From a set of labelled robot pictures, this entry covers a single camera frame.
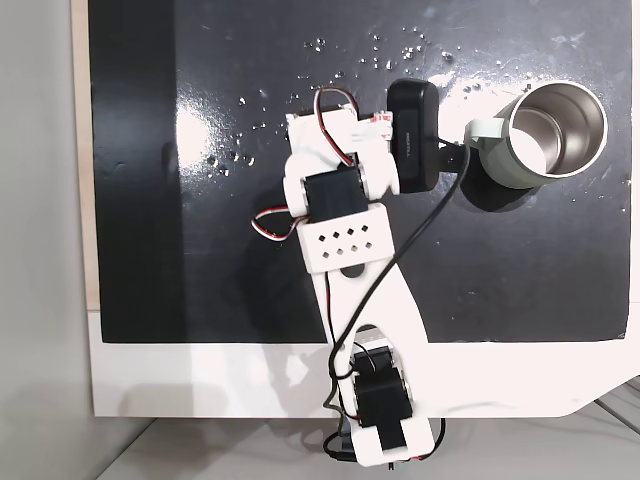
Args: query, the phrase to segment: stainless steel mug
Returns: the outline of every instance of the stainless steel mug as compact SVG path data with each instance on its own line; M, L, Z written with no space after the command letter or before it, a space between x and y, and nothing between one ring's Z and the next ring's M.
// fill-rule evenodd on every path
M510 188L539 187L577 175L607 143L607 116L598 98L574 82L536 86L496 117L471 121L465 143L496 182Z

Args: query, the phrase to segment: black cable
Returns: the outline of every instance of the black cable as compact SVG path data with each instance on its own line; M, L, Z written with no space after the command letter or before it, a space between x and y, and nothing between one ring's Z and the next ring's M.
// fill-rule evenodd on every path
M367 356L367 358L369 358L369 362L371 362L371 368L373 368L373 371L376 371L376 362L373 361L373 357L371 356L371 354L369 353L369 350L367 350L366 348L364 348L362 345L360 345L358 342L353 342L353 344L356 347L359 347L364 354Z
M431 450L431 453L427 453L426 455L419 456L418 460L420 460L420 461L426 460L431 455L436 453L436 450L438 450L438 448L440 448L440 445L442 445L442 441L444 440L444 434L446 432L447 432L447 421L444 418L441 418L440 419L440 433L438 434L438 438L436 438L436 443L433 446L433 450Z
M624 418L622 415L620 415L618 412L616 412L613 408L611 408L609 405L604 403L602 400L597 398L597 399L595 399L593 401L593 403L598 405L601 409L603 409L605 412L607 412L613 418L618 420L620 423L622 423L629 430L631 430L632 432L637 433L638 435L640 435L640 428L636 427L633 423L631 423L629 420Z
M438 139L438 141L443 143L443 144L445 144L445 145L451 145L450 142L446 142L446 141L443 141L441 139ZM427 216L427 218L415 229L415 231L409 236L409 238L405 241L405 243L402 245L402 247L400 247L400 249L393 255L393 257L391 258L389 263L384 267L382 272L380 272L378 277L373 281L373 283L371 284L371 287L369 287L369 290L367 290L365 295L362 297L362 300L358 304L358 307L354 311L351 319L349 320L349 323L347 324L346 328L344 329L344 331L340 335L340 338L338 339L337 342L335 341L335 334L334 334L334 331L333 331L333 324L332 324L332 321L331 321L331 313L330 313L330 308L329 308L330 307L330 295L331 295L331 289L330 289L330 286L329 286L329 274L328 274L328 272L325 272L325 284L326 284L326 290L327 290L327 321L329 322L329 330L331 332L332 339L334 340L334 344L333 344L333 348L331 349L331 353L329 354L329 376L331 377L331 392L329 393L329 395L327 396L327 398L323 402L322 406L324 408L335 410L338 413L340 413L340 422L341 422L341 424L344 423L344 415L347 414L347 412L344 410L344 408L340 408L340 407L337 407L335 405L332 405L331 401L333 401L333 398L335 397L336 393L338 392L338 380L341 380L341 379L344 379L344 378L348 378L353 373L353 369L351 369L347 374L342 375L342 376L339 376L339 375L336 374L334 362L335 362L335 358L336 358L336 356L338 354L338 351L340 350L340 347L342 347L344 345L345 340L347 339L347 337L349 336L349 334L353 330L353 327L355 326L355 323L357 322L358 318L360 317L360 314L364 310L364 307L366 306L367 302L371 299L371 296L376 291L378 286L382 283L382 281L385 279L385 277L391 271L391 269L398 263L400 258L402 258L404 256L404 254L407 252L407 250L409 250L409 248L420 237L420 235L422 235L422 233L424 233L424 231L434 222L434 220L436 218L438 218L438 216L440 215L440 213L442 212L444 207L447 206L447 204L449 203L449 201L453 197L454 193L460 187L460 184L462 183L462 180L464 179L464 176L466 175L467 170L469 168L469 162L470 162L470 159L471 159L471 149L468 146L461 146L461 147L463 147L465 149L464 162L462 164L462 168L460 169L460 172L458 173L458 177L453 182L453 185L451 186L449 191L445 194L445 196L442 198L442 200L440 200L440 203L438 203L438 205L436 205L436 207ZM433 449L433 451L431 453L429 453L427 455L423 455L422 457L420 457L421 460L429 458L431 455L433 455L433 453L436 451L436 449L442 443L442 440L444 439L444 433L446 431L446 421L444 419L442 419L441 422L442 423L441 423L440 435L438 436L438 439L436 440L436 446L434 447L434 449ZM331 440L333 440L334 438L338 437L339 435L340 435L340 430L338 430L337 432L329 435L325 439L325 441L323 443L323 449L324 449L325 453L327 453L332 458L335 458L336 460L339 459L339 458L337 458L338 456L340 456L340 457L342 456L340 454L347 453L347 452L334 452L334 451L329 449L329 442L331 442ZM345 460L345 461L355 461L355 459L351 460L351 457L349 456L349 460Z
M376 291L378 286L380 286L380 284L385 279L387 274L391 271L391 269L404 256L404 254L415 243L415 241L420 237L420 235L422 235L422 233L424 233L424 231L433 223L433 221L436 218L438 218L440 213L442 213L442 210L444 209L444 207L447 206L447 204L453 197L453 194L460 187L460 183L462 183L462 180L464 179L464 176L467 173L467 169L469 168L469 161L471 159L471 149L468 146L462 146L462 148L465 149L464 162L462 164L462 168L460 169L460 173L458 173L458 177L456 178L455 182L453 182L453 185L451 186L449 191L446 193L446 195L442 198L440 203L438 203L436 208L434 208L433 211L427 216L427 218L415 229L415 231L409 236L409 238L405 241L402 247L400 247L400 249L393 255L389 263L384 267L382 272L380 272L378 277L373 281L373 283L371 284L371 287L369 287L369 290L367 290L367 292L362 297L362 300L358 304L358 307L354 311L346 328L340 335L340 338L338 338L337 342L334 343L331 353L329 354L329 376L332 378L333 383L337 383L337 381L340 380L338 375L336 375L335 364L334 364L338 351L344 345L344 342L349 336L349 334L351 333L351 330L353 330L353 327L355 326L358 318L360 317L360 314L364 310L364 307L367 305L367 302L371 299L371 296Z

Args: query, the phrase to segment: wire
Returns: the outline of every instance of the wire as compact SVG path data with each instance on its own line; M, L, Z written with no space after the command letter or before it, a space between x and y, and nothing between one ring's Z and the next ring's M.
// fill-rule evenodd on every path
M440 419L440 433L438 434L438 438L436 438L436 443L433 446L433 450L431 450L430 453L427 453L426 455L420 455L419 457L417 457L417 460L426 460L427 458L429 458L431 455L433 455L434 453L436 453L436 450L438 450L438 448L440 448L440 445L442 445L442 441L444 440L444 435L447 432L447 421L444 418Z
M631 390L635 390L636 392L640 393L640 388L636 387L633 383L625 382L625 385L629 387Z
M615 410L613 410L609 405L607 405L606 403L604 403L602 400L600 400L599 398L594 400L593 403L595 403L596 405L598 405L601 409L603 409L605 412L607 412L609 415L611 415L613 418L615 418L616 420L618 420L620 423L622 423L625 427L627 427L630 430L633 430L635 433L637 433L638 435L640 435L640 428L636 427L633 423L631 423L629 420L627 420L626 418L624 418L622 415L620 415L618 412L616 412Z
M367 290L367 292L364 294L364 296L362 297L362 300L358 304L358 307L355 309L351 319L349 320L349 323L347 324L344 331L338 338L337 342L334 344L333 349L329 354L329 376L331 376L333 383L337 384L337 381L339 380L335 370L336 356L340 351L340 348L344 345L345 340L353 330L353 327L358 321L358 318L360 317L360 314L364 310L364 307L367 305L367 302L371 299L371 297L373 296L373 293L376 291L378 286L382 283L382 281L385 279L385 277L391 271L391 269L398 263L398 261L404 256L404 254L407 253L409 248L411 248L411 246L420 237L420 235L422 235L424 231L434 222L434 220L438 218L440 213L442 213L442 210L444 210L444 207L447 206L447 204L453 197L454 193L460 187L460 184L462 183L462 180L464 179L467 173L467 170L469 168L469 162L471 159L471 149L469 148L469 146L462 146L461 148L465 149L464 162L462 164L462 168L460 169L460 173L458 173L458 177L453 182L453 185L451 186L449 191L445 194L445 196L442 198L442 200L440 200L440 203L438 203L438 205L427 216L427 218L420 225L418 225L418 227L409 236L409 238L405 241L402 247L400 247L400 249L393 255L389 263L384 267L382 272L380 272L378 277L373 281L373 283L371 284L371 287L369 287L369 290Z
M447 204L449 203L449 201L453 197L454 193L460 187L460 184L462 183L462 180L464 179L464 177L465 177L465 175L467 173L467 170L469 168L469 162L470 162L470 159L471 159L471 149L469 148L469 146L461 146L461 147L465 149L464 162L462 164L462 168L460 169L460 172L458 173L458 177L454 181L453 185L451 186L449 191L445 194L445 196L442 198L442 200L440 200L440 203L438 203L436 208L434 208L433 211L427 216L427 218L414 230L414 232L409 236L409 238L405 241L405 243L402 245L402 247L400 247L400 249L394 254L394 256L391 258L389 263L385 266L385 268L382 270L382 272L380 272L378 277L374 280L374 282L372 283L371 287L369 287L369 290L367 290L365 295L362 297L362 300L360 301L360 304L356 308L356 310L353 313L351 319L349 320L349 323L347 324L346 328L344 329L344 331L340 335L340 338L338 339L337 342L335 341L335 332L333 331L333 323L331 321L331 309L330 309L330 306L331 306L331 303L330 303L331 288L330 288L330 285L329 285L329 274L328 274L328 272L325 272L325 287L326 287L326 290L327 290L327 321L329 323L329 330L331 332L332 339L334 340L334 345L333 345L333 348L331 350L331 353L329 354L329 376L331 377L331 391L329 392L329 395L327 396L327 398L323 402L322 406L324 408L335 410L338 413L340 413L340 422L341 423L339 425L342 425L342 423L344 422L344 416L347 415L347 412L344 409L344 405L342 403L342 397L339 396L342 408L331 404L331 401L333 400L333 398L335 397L336 393L338 392L338 380L340 380L342 378L348 378L353 373L353 369L351 369L346 375L338 376L336 374L336 371L335 371L335 358L336 358L336 355L337 355L338 351L340 350L340 347L342 345L344 345L344 342L345 342L347 336L349 336L349 334L353 330L353 327L355 326L355 323L358 320L358 317L360 316L360 314L364 310L364 307L366 306L367 302L369 301L369 299L371 298L371 296L373 295L375 290L378 288L380 283L382 283L382 281L387 276L389 271L398 263L400 258L402 258L402 256L407 252L407 250L409 250L409 248L415 243L415 241L420 237L420 235L422 235L422 233L424 233L424 231L434 222L434 220L436 218L438 218L438 216L440 215L440 213L442 212L444 207L447 206ZM442 441L444 440L444 435L445 435L445 432L446 432L446 420L444 418L441 419L441 424L440 425L441 425L440 434L438 435L438 439L435 442L435 446L434 446L433 451L431 453L427 454L427 455L423 455L421 457L418 457L420 460L425 460L425 459L429 458L431 455L433 455L433 453L442 444ZM330 450L328 448L328 445L329 445L329 442L331 442L331 440L333 440L334 438L336 438L339 435L340 435L340 430L338 430L338 432L336 432L336 433L333 433L333 434L329 435L325 439L324 444L323 444L324 451L329 456L331 456L332 458L335 458L335 459L338 459L337 455L339 453L341 453L341 452L334 452L334 451Z
M291 224L291 227L289 227L289 231L286 234L278 235L277 233L270 232L269 230L267 230L266 228L264 228L262 225L258 223L258 220L260 220L262 217L266 217L267 215L271 215L273 213L289 213L289 208L286 206L265 208L264 210L259 212L255 217L253 217L253 219L251 220L251 226L254 228L254 230L258 232L260 235L262 235L264 238L267 238L272 242L284 242L287 238L291 236L293 231L296 229L296 227L300 223L306 222L309 219L308 217L296 218Z
M364 348L362 345L360 345L358 342L353 342L353 344L356 347L359 347L364 354L367 356L367 358L369 358L369 362L371 363L371 368L373 368L373 371L376 371L376 362L373 361L373 357L371 356L371 354L369 353L369 350L367 350L366 348Z
M360 116L358 113L358 103L356 102L356 99L353 98L353 95L351 95L346 90L343 90L342 88L338 88L338 87L318 88L316 90L316 95L313 100L313 112L315 113L318 119L318 125L320 126L320 131L322 132L324 137L327 139L327 142L329 142L329 145L331 145L331 148L333 148L333 150L338 154L342 163L344 163L348 167L351 167L353 165L353 160L351 160L351 158L349 158L349 156L340 149L340 147L335 142L335 140L333 139L331 134L327 131L327 128L324 125L324 118L322 116L322 110L320 109L320 97L325 92L336 92L347 97L347 100L349 100L349 103L351 104L353 109L356 111L356 118L359 118Z

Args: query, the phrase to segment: red white black wire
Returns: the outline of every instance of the red white black wire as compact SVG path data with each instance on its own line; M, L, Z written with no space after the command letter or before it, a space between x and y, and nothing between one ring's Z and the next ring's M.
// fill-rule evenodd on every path
M270 232L258 223L258 220L260 220L262 217L266 217L267 215L271 215L272 213L289 213L289 208L286 206L266 208L251 220L251 226L255 229L255 231L262 235L264 238L271 240L272 242L284 242L291 236L298 224L300 224L301 222L306 222L308 220L308 217L298 217L293 221L287 233L285 233L284 235L278 235L277 233Z
M316 118L318 119L318 125L320 127L320 131L322 132L324 137L327 139L327 142L329 142L329 145L331 145L331 148L333 148L333 150L336 152L338 157L340 157L340 160L342 161L342 163L344 163L348 167L351 167L351 166L353 166L353 160L351 160L351 158L349 158L349 156L342 151L342 149L335 142L335 140L333 139L331 134L327 131L327 128L326 128L326 126L324 124L324 118L322 116L322 109L320 108L320 97L325 92L335 92L335 93L340 93L341 95L344 95L347 98L347 100L349 101L349 103L351 104L351 106L353 107L353 109L355 110L356 117L358 117L358 115L359 115L359 113L358 113L358 103L356 102L355 98L353 98L353 95L351 95L346 90L343 90L342 88L338 88L338 87L320 87L320 88L318 88L318 90L316 90L316 95L315 95L315 98L314 98L314 101L313 101L313 111L314 111L314 113L316 115ZM291 236L291 234L296 229L296 227L300 223L306 222L307 220L309 220L309 217L305 216L305 217L296 218L293 221L293 223L291 224L291 226L289 227L289 231L284 235L279 235L277 233L270 232L269 230L264 228L262 225L260 225L260 223L258 223L258 220L260 220L262 217L265 217L267 215L271 215L272 213L288 213L288 212L289 212L289 208L287 208L286 206L266 208L266 209L262 210L260 213L258 213L255 217L253 217L253 219L251 220L251 226L260 235L262 235L263 237L265 237L265 238L267 238L267 239L269 239L269 240L271 240L273 242L284 242L287 238L289 238Z
M340 157L340 160L342 161L342 163L344 163L348 167L351 167L353 166L353 160L351 160L351 158L349 158L349 156L340 149L340 147L335 142L335 140L333 139L331 134L327 131L327 128L324 125L324 119L322 117L322 109L320 108L320 97L325 92L336 92L336 93L340 93L341 95L344 95L349 101L349 103L351 104L351 106L353 107L353 109L355 110L356 117L359 116L358 103L356 102L356 99L353 98L353 95L351 95L346 90L343 90L342 88L338 88L338 87L318 88L316 90L316 95L313 100L313 112L315 113L316 118L318 119L318 125L320 126L320 131L322 132L324 137L327 139L327 142L329 142L329 145L331 145L331 148L333 148L333 150L336 152L338 157Z

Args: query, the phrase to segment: white plastic bracket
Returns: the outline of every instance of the white plastic bracket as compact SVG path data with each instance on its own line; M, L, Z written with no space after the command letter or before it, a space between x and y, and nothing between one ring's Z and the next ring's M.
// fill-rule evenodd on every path
M294 217L306 215L308 206L304 180L323 172L335 170L339 159L323 138L313 116L289 115L289 139L292 155L285 166L283 180L287 205ZM390 114L381 114L375 121L358 122L348 109L325 114L325 125L343 151L358 153L365 194L371 201L387 191L399 193L398 174L389 153ZM386 208L372 203L362 213L319 223L300 224L297 228L306 268L322 315L325 334L332 343L327 315L325 274L331 287L331 319L336 338L344 331L361 299L389 263L395 252ZM341 269L363 265L363 272L346 277ZM358 329L372 325L373 330L358 333ZM363 466L381 465L408 460L430 453L434 448L433 435L426 412L429 394L425 368L428 340L418 307L409 288L394 266L378 286L349 333L344 348L335 360L336 373L346 374L354 353L354 341L365 348L387 346L392 352L394 366L404 379L413 414L402 420L406 446L382 450L375 426L363 428L350 419L351 438L358 463ZM338 382L346 412L357 416L354 373Z

